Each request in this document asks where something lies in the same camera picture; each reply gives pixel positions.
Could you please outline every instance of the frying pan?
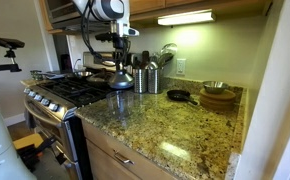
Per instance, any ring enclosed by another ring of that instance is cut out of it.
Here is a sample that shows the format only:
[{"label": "frying pan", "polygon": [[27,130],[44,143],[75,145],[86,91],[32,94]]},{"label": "frying pan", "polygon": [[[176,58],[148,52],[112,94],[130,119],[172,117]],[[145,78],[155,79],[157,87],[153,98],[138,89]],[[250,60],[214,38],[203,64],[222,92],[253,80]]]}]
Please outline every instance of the frying pan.
[{"label": "frying pan", "polygon": [[190,98],[190,93],[188,91],[183,90],[170,90],[167,91],[167,96],[169,99],[174,101],[189,101],[194,105],[198,103]]}]

